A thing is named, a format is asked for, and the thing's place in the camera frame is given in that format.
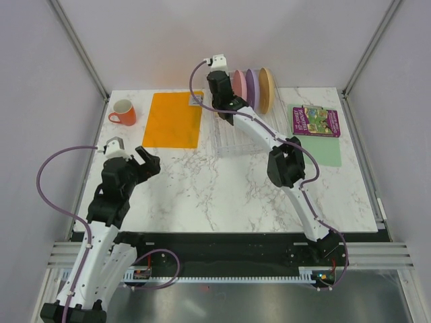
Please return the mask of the pink plate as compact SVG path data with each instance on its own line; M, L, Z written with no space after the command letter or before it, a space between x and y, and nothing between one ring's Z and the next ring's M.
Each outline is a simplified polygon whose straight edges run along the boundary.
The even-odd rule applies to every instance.
M232 89L236 96L247 99L246 77L241 70L235 70L233 74Z

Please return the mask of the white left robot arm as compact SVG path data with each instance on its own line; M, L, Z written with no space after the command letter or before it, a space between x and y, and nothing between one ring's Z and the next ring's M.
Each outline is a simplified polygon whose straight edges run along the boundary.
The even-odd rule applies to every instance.
M71 273L52 303L40 311L43 322L105 322L109 302L127 268L147 259L147 247L139 242L115 244L130 209L134 188L160 173L160 158L136 147L143 163L122 146L108 143L101 183L82 221L85 234Z

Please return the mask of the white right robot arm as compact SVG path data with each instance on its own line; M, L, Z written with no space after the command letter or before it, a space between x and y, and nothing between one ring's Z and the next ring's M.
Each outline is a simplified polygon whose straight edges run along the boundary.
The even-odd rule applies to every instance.
M333 256L343 236L323 222L323 214L307 195L305 184L320 175L306 179L304 155L308 155L297 137L286 138L272 129L241 97L234 95L230 78L224 71L212 71L207 76L212 94L212 106L219 116L234 128L248 135L268 154L267 175L273 185L282 189L302 223L310 260L325 264Z

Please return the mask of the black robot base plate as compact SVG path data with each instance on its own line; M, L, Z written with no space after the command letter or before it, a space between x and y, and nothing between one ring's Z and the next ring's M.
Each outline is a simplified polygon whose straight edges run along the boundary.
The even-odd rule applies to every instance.
M326 258L315 257L304 234L180 234L124 231L116 243L137 249L139 266L157 276L294 276L301 267L341 269L347 252L339 246Z

